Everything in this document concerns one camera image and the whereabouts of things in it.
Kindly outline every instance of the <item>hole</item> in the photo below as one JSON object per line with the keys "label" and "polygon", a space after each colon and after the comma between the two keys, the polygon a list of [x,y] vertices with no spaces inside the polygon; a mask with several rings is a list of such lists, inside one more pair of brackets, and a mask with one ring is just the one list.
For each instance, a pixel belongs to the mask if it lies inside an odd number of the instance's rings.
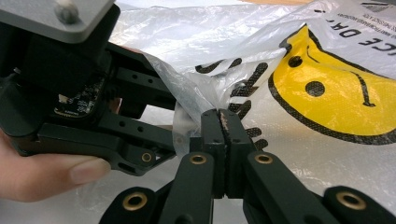
{"label": "hole", "polygon": [[304,222],[306,224],[322,224],[323,222],[320,220],[320,218],[315,217],[315,216],[311,216],[311,215],[307,215],[304,217]]}
{"label": "hole", "polygon": [[290,67],[298,67],[303,63],[303,59],[300,56],[294,56],[289,59]]}
{"label": "hole", "polygon": [[349,195],[344,196],[344,200],[349,202],[349,203],[353,203],[353,204],[359,204],[359,201],[356,198],[353,198]]}
{"label": "hole", "polygon": [[134,206],[136,206],[136,205],[138,205],[138,204],[140,204],[140,203],[142,203],[142,198],[140,198],[140,197],[133,197],[133,198],[131,198],[131,199],[128,201],[128,204],[129,204],[129,205],[134,205]]}
{"label": "hole", "polygon": [[176,142],[177,142],[178,144],[182,144],[184,141],[183,141],[183,139],[182,139],[181,137],[177,137],[177,138],[176,138]]}
{"label": "hole", "polygon": [[321,82],[311,81],[305,85],[305,91],[311,96],[319,97],[324,94],[325,88]]}
{"label": "hole", "polygon": [[361,197],[351,192],[338,192],[335,197],[343,206],[354,210],[363,210],[367,207],[366,202]]}
{"label": "hole", "polygon": [[270,156],[264,154],[257,155],[254,159],[261,164],[270,164],[273,162],[273,159]]}
{"label": "hole", "polygon": [[126,196],[122,206],[128,211],[136,211],[144,207],[148,202],[148,197],[142,192],[135,192]]}
{"label": "hole", "polygon": [[176,219],[175,224],[192,224],[192,217],[190,215],[181,215]]}
{"label": "hole", "polygon": [[190,157],[190,162],[196,165],[204,164],[206,162],[206,157],[202,155],[193,155]]}
{"label": "hole", "polygon": [[142,161],[149,162],[149,161],[151,161],[151,159],[152,159],[152,157],[149,153],[144,153],[142,155]]}

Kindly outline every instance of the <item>human hand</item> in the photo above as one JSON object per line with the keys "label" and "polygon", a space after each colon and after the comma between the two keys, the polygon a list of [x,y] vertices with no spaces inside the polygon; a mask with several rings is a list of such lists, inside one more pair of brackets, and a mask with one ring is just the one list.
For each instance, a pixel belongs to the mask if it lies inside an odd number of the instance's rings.
{"label": "human hand", "polygon": [[109,171],[107,161],[92,156],[21,157],[0,130],[0,198],[35,202],[95,181]]}

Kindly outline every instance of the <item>black metal bracket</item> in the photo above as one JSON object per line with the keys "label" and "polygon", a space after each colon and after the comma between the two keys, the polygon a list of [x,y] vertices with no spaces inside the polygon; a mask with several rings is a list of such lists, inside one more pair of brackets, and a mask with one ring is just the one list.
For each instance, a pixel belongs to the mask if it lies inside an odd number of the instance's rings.
{"label": "black metal bracket", "polygon": [[22,156],[92,155],[130,175],[175,156],[172,132],[138,119],[176,99],[142,54],[107,42],[119,15],[113,6],[76,45],[0,23],[0,128]]}
{"label": "black metal bracket", "polygon": [[[213,200],[223,195],[244,200],[249,224],[396,222],[355,189],[333,187],[323,197],[312,193],[276,155],[258,151],[238,116],[222,109],[202,115],[202,137],[191,139],[191,153],[181,160],[175,180],[150,193],[154,203],[143,194],[124,191],[100,223],[212,223]],[[150,216],[140,209],[149,209]]]}

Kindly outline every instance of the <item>finger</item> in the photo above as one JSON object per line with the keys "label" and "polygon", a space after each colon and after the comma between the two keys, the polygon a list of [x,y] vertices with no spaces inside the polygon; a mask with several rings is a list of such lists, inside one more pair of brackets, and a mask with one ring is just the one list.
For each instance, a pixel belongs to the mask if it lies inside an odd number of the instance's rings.
{"label": "finger", "polygon": [[[0,138],[0,147],[6,144]],[[110,171],[107,161],[91,156],[20,157],[14,150],[0,150],[0,198],[14,201],[39,201],[95,181]]]}

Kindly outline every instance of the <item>gray metal plate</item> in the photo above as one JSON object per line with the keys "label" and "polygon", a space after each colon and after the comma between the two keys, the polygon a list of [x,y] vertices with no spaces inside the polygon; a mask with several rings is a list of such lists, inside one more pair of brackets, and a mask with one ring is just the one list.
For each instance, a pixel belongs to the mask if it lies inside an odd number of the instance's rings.
{"label": "gray metal plate", "polygon": [[73,0],[79,20],[60,22],[55,0],[0,0],[0,22],[44,35],[65,43],[84,41],[105,16],[114,0]]}

